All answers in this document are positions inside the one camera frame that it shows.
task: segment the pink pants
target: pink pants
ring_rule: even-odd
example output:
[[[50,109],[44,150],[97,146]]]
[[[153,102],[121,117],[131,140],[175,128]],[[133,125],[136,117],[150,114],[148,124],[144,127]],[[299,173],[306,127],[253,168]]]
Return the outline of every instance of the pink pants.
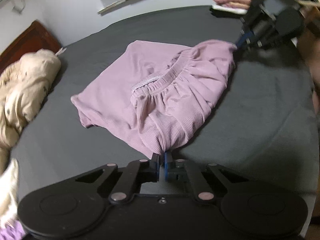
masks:
[[[135,41],[71,101],[84,127],[105,127],[151,158],[183,146],[204,123],[227,87],[235,48]]]

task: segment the beige garment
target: beige garment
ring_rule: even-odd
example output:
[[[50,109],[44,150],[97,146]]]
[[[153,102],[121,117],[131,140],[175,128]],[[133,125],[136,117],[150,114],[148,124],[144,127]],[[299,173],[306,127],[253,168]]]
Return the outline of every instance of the beige garment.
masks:
[[[39,112],[60,65],[52,51],[41,49],[23,55],[0,76],[0,227],[16,217],[16,160],[4,172],[10,149]]]

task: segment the pink fabric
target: pink fabric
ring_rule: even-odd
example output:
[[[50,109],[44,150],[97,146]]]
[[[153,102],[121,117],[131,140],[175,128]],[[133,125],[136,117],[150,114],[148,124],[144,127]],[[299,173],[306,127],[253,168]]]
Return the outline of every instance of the pink fabric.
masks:
[[[235,48],[135,41],[71,101],[84,127],[105,127],[151,158],[183,146],[204,123],[227,87]]]

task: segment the pink garment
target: pink garment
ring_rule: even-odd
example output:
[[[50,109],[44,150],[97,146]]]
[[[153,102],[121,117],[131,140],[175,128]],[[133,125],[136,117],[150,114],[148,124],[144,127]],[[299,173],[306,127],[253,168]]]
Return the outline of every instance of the pink garment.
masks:
[[[105,127],[151,158],[183,146],[204,123],[227,87],[235,48],[135,41],[71,101],[84,127]]]

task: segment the white wall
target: white wall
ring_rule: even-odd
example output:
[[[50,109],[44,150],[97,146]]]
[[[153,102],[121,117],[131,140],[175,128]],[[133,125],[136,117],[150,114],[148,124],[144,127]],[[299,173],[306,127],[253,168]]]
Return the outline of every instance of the white wall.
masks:
[[[42,10],[36,0],[26,0],[27,6],[21,15],[12,12],[12,3],[0,8],[0,54],[18,37],[35,19],[44,23]]]
[[[49,30],[63,45],[96,33],[119,20],[146,12],[193,5],[210,5],[211,0],[141,0],[104,16],[101,0],[39,0],[42,17]]]

